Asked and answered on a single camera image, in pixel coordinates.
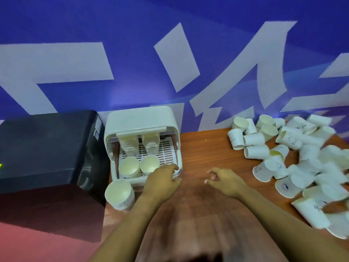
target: white paper cup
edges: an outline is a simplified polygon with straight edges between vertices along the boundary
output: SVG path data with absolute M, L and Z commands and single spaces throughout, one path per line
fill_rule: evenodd
M 329 127 L 329 126 L 322 126 L 317 131 L 310 134 L 310 136 L 321 138 L 321 139 L 324 139 L 325 141 L 327 141 L 335 133 L 336 133 L 336 131 L 334 128 Z
M 285 161 L 290 149 L 283 144 L 279 144 L 270 150 L 270 156 L 281 155 L 282 161 Z
M 111 182 L 104 193 L 105 199 L 116 210 L 129 210 L 134 204 L 134 191 L 126 179 Z
M 322 229 L 331 225 L 326 215 L 312 198 L 299 198 L 291 203 L 304 219 L 314 228 Z
M 263 124 L 275 125 L 275 120 L 269 115 L 260 115 L 256 124 L 257 130 L 260 130 Z
M 317 173 L 321 172 L 323 166 L 318 159 L 307 159 L 300 161 L 297 165 L 303 171 L 315 176 Z
M 276 162 L 266 159 L 252 169 L 252 173 L 256 179 L 261 182 L 269 182 L 278 170 Z
M 245 134 L 249 135 L 249 134 L 257 133 L 257 129 L 256 129 L 256 126 L 254 125 L 253 119 L 247 118 L 246 120 L 248 121 L 248 127 L 245 131 Z
M 317 205 L 322 208 L 333 201 L 341 201 L 349 196 L 349 192 L 341 185 L 317 185 L 303 190 L 303 197 L 315 199 Z
M 244 155 L 247 159 L 265 160 L 269 158 L 269 148 L 267 145 L 248 146 L 244 149 Z
M 160 160 L 154 155 L 147 155 L 144 157 L 140 163 L 140 168 L 142 172 L 146 175 L 154 172 L 156 168 L 160 167 Z
M 265 141 L 269 141 L 278 134 L 277 128 L 270 124 L 263 124 L 259 132 L 263 133 Z
M 276 128 L 281 128 L 281 127 L 285 126 L 285 124 L 286 124 L 286 122 L 283 118 L 274 118 L 274 121 L 275 121 Z
M 285 198 L 294 198 L 303 190 L 305 183 L 298 175 L 290 175 L 275 182 L 277 192 Z
M 290 149 L 298 150 L 302 146 L 302 142 L 297 139 L 292 133 L 283 131 L 275 140 L 276 143 L 286 145 Z
M 242 129 L 235 128 L 228 131 L 228 137 L 234 150 L 241 150 L 245 147 Z
M 324 145 L 325 140 L 317 137 L 313 137 L 310 135 L 300 134 L 297 136 L 297 139 L 300 140 L 303 144 L 311 144 L 317 147 L 322 147 Z
M 244 136 L 245 146 L 263 145 L 265 143 L 264 135 L 262 133 L 254 133 Z
M 139 170 L 140 167 L 137 158 L 126 157 L 119 163 L 119 173 L 127 179 L 137 177 Z
M 233 120 L 233 129 L 234 128 L 239 128 L 241 129 L 242 131 L 245 131 L 245 129 L 248 128 L 248 121 L 245 119 L 245 118 L 234 118 Z
M 326 229 L 332 235 L 340 239 L 347 239 L 349 236 L 349 211 L 325 214 L 331 225 Z
M 331 123 L 332 118 L 311 114 L 307 118 L 307 121 L 318 126 L 328 126 Z
M 308 159 L 318 158 L 320 148 L 311 144 L 304 144 L 299 149 L 299 160 L 304 161 Z
M 283 131 L 290 132 L 294 136 L 297 136 L 299 134 L 303 134 L 303 131 L 300 128 L 291 128 L 291 127 L 283 126 L 279 129 L 279 134 Z

